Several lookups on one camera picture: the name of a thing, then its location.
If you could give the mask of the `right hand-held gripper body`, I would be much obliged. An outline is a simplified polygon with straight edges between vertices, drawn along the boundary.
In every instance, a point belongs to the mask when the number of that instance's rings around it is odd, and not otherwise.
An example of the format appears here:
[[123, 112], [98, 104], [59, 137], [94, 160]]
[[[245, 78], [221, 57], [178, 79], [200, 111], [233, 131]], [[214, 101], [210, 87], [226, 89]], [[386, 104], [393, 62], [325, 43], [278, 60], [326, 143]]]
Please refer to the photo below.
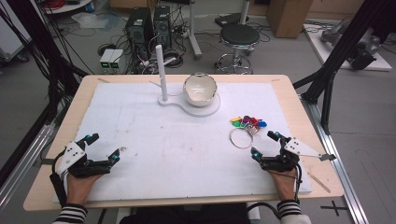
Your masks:
[[291, 171], [297, 167], [301, 156], [319, 158], [321, 161], [332, 161], [336, 157], [333, 154], [321, 154], [312, 147], [301, 142], [297, 138], [279, 137], [279, 154], [274, 157], [260, 156], [260, 167], [265, 170], [273, 170], [280, 173]]

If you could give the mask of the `key bunch with coloured tags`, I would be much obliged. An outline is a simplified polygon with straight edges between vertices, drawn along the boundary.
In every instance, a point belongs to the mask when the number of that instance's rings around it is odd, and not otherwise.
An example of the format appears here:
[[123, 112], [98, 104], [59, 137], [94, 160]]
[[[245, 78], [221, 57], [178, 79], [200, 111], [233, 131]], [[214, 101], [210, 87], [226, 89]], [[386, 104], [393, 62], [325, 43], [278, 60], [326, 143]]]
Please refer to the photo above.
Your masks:
[[230, 120], [233, 129], [229, 133], [229, 140], [234, 147], [246, 149], [254, 142], [254, 135], [267, 126], [263, 119], [251, 116], [236, 117]]

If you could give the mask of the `wooden table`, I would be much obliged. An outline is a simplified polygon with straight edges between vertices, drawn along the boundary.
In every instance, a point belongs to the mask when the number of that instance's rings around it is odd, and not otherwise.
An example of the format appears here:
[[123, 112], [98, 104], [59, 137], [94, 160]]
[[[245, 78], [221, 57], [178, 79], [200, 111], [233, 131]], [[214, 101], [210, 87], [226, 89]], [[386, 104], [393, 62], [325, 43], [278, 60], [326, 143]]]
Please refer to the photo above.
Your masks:
[[[281, 111], [284, 113], [290, 131], [303, 143], [309, 145], [320, 153], [325, 151], [320, 138], [315, 131], [315, 125], [310, 121], [300, 102], [290, 79], [285, 75], [215, 75], [214, 79], [221, 83], [234, 84], [269, 84], [273, 87]], [[134, 83], [148, 84], [157, 81], [158, 78], [151, 75], [91, 75], [84, 77], [78, 88], [77, 94], [72, 101], [69, 110], [59, 131], [57, 132], [52, 146], [49, 148], [48, 157], [63, 150], [66, 141], [77, 134], [78, 126], [82, 122], [83, 113], [87, 111], [93, 97], [94, 89], [103, 83]], [[314, 158], [304, 160], [307, 167], [307, 178], [312, 183], [312, 191], [303, 194], [303, 199], [320, 199], [341, 197], [344, 189], [339, 177], [328, 161], [320, 161]], [[61, 206], [52, 201], [55, 191], [50, 183], [51, 168], [43, 165], [30, 188], [24, 202], [23, 209], [28, 212], [55, 211]], [[200, 204], [200, 203], [236, 203], [253, 201], [273, 201], [274, 193], [248, 194], [246, 196], [185, 196], [180, 199], [154, 199], [154, 200], [116, 200], [89, 202], [89, 208], [111, 208], [126, 206], [150, 206], [150, 205], [175, 205], [175, 204]]]

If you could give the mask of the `white foam board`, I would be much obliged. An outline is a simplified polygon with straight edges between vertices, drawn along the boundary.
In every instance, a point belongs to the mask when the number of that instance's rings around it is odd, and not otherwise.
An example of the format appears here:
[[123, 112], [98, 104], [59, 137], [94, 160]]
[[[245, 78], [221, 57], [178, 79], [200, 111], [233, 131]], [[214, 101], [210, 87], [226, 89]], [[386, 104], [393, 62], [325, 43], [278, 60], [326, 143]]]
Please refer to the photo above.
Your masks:
[[[250, 154], [279, 152], [269, 131], [290, 130], [269, 84], [220, 83], [219, 110], [196, 118], [181, 108], [158, 103], [161, 91], [151, 83], [103, 83], [95, 88], [77, 137], [98, 133], [86, 148], [101, 161], [115, 149], [120, 161], [93, 186], [90, 201], [180, 199], [201, 196], [246, 196], [275, 193], [269, 174]], [[254, 135], [251, 147], [234, 147], [230, 120], [251, 116], [267, 126]]]

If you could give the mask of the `white power supply box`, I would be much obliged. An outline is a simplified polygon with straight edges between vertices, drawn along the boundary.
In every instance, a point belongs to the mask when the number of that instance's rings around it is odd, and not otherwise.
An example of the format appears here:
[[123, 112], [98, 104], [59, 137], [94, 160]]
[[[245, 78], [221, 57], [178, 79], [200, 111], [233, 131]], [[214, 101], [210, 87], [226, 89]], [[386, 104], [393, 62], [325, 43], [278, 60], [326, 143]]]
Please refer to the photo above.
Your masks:
[[113, 49], [106, 49], [100, 59], [100, 64], [103, 69], [108, 69], [110, 67], [111, 57], [113, 55]]
[[123, 50], [114, 49], [109, 63], [112, 69], [120, 70], [124, 66]]

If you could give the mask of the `white bowl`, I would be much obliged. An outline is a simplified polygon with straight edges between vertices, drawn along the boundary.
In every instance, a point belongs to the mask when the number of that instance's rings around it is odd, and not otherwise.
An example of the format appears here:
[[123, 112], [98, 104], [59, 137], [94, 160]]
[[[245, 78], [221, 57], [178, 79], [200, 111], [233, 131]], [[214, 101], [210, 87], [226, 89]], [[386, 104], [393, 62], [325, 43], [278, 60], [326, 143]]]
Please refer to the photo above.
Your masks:
[[183, 84], [183, 92], [186, 100], [194, 106], [210, 105], [217, 93], [215, 79], [207, 74], [192, 74], [186, 78]]

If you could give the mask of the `white platform board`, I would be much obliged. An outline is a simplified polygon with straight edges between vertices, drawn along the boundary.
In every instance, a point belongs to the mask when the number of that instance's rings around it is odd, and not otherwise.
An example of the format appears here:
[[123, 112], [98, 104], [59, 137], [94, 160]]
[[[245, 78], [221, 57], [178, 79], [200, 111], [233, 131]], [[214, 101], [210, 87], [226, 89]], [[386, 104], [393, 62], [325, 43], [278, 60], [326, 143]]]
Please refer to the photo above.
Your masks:
[[[328, 59], [333, 49], [330, 43], [320, 40], [321, 34], [325, 29], [326, 27], [323, 25], [315, 25], [313, 23], [304, 24], [304, 32], [308, 36], [321, 63], [324, 63]], [[375, 53], [374, 58], [375, 60], [364, 68], [365, 71], [390, 71], [392, 69], [391, 65], [379, 53]]]

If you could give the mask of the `clear plastic bag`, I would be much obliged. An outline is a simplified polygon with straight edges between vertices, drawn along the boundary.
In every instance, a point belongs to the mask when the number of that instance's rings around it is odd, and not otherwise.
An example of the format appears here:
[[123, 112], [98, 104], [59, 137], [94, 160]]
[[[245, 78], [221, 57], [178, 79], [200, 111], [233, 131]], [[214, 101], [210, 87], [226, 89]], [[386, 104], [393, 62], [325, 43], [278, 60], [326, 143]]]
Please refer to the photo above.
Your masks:
[[110, 29], [118, 24], [119, 18], [112, 14], [91, 14], [81, 12], [71, 16], [81, 29]]

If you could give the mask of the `large black computer tower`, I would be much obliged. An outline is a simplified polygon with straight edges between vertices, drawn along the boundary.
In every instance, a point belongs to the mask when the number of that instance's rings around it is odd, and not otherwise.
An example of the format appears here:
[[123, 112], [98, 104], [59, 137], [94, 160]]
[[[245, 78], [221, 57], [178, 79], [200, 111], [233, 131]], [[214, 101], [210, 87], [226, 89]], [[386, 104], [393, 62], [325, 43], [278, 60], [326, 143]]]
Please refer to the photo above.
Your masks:
[[151, 13], [148, 7], [134, 7], [125, 25], [132, 52], [135, 74], [144, 74], [151, 57], [150, 41], [154, 37]]

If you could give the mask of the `cardboard box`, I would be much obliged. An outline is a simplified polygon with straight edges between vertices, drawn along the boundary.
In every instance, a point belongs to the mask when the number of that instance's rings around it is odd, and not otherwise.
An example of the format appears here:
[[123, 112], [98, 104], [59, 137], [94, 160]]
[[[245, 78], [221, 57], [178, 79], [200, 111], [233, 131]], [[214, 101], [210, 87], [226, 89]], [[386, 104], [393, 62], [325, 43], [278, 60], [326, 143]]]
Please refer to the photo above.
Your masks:
[[298, 37], [312, 3], [313, 0], [271, 0], [266, 19], [274, 37]]

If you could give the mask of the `black flat device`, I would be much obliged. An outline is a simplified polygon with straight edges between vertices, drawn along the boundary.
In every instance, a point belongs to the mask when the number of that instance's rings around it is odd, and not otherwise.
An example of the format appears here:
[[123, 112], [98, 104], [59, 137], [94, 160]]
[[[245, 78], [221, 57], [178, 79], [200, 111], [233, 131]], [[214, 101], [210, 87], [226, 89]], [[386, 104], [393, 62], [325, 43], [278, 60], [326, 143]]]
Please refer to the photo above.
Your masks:
[[233, 13], [226, 16], [218, 16], [215, 18], [215, 23], [220, 27], [228, 24], [239, 24], [241, 22], [241, 14], [240, 13]]

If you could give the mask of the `white table leg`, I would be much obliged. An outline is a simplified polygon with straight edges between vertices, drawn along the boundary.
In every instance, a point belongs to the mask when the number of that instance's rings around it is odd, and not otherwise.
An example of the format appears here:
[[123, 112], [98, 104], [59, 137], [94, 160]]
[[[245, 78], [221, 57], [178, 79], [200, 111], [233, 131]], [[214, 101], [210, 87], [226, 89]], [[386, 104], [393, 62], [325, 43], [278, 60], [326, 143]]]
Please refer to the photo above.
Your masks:
[[194, 59], [199, 60], [202, 57], [202, 52], [201, 52], [200, 46], [199, 46], [198, 41], [195, 36], [195, 21], [194, 21], [194, 19], [195, 19], [195, 10], [194, 10], [195, 0], [189, 0], [189, 3], [190, 3], [190, 18], [189, 18], [190, 28], [188, 31], [188, 38], [191, 43], [191, 48], [193, 50]]

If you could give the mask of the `slim black computer tower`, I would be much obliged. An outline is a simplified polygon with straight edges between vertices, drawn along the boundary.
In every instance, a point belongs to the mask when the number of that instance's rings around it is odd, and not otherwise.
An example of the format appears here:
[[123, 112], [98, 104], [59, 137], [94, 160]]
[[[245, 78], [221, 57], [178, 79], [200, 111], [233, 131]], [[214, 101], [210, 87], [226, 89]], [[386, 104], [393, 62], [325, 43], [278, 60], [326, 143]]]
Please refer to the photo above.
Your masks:
[[154, 10], [154, 31], [157, 43], [164, 49], [171, 47], [170, 7], [156, 6]]

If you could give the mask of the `aluminium rail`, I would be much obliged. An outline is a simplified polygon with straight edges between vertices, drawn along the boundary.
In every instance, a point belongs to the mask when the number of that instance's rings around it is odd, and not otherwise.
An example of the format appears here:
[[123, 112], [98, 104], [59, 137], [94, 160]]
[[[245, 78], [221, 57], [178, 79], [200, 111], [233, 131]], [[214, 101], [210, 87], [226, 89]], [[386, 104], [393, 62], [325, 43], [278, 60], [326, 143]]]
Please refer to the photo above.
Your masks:
[[54, 130], [55, 126], [53, 124], [43, 125], [39, 131], [29, 135], [27, 140], [22, 142], [21, 146], [24, 152], [4, 185], [0, 188], [0, 215], [6, 209], [7, 204], [28, 174], [41, 150], [45, 148]]
[[318, 138], [321, 144], [324, 146], [324, 150], [328, 154], [335, 156], [334, 160], [331, 160], [331, 165], [335, 170], [341, 185], [344, 189], [343, 198], [346, 202], [347, 211], [351, 215], [354, 224], [369, 224], [367, 216], [361, 206], [361, 202], [358, 198], [356, 191], [347, 174], [347, 170], [342, 162], [342, 159], [338, 153], [336, 145], [329, 134], [326, 134], [325, 129], [320, 124], [321, 112], [317, 105], [311, 105], [305, 100], [301, 99], [301, 102], [305, 108], [308, 117], [311, 119], [313, 126], [318, 134]]

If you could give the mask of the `white stand with post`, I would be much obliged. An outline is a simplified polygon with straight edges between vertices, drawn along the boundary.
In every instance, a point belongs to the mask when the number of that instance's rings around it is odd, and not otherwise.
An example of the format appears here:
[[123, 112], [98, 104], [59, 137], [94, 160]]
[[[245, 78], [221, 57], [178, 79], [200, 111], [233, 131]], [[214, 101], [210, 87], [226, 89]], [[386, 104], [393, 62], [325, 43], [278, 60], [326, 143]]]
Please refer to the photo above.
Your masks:
[[155, 47], [155, 51], [156, 51], [157, 65], [160, 76], [160, 83], [154, 83], [154, 85], [160, 87], [162, 90], [162, 95], [158, 97], [158, 103], [162, 106], [169, 106], [169, 105], [178, 106], [185, 113], [196, 118], [204, 118], [214, 115], [220, 108], [220, 97], [218, 94], [218, 90], [213, 102], [210, 105], [202, 106], [202, 107], [191, 105], [186, 100], [185, 94], [183, 92], [183, 86], [182, 86], [182, 93], [170, 94], [167, 91], [167, 82], [166, 82], [164, 67], [168, 63], [174, 61], [175, 58], [165, 61], [163, 59], [163, 47], [161, 45], [157, 45]]

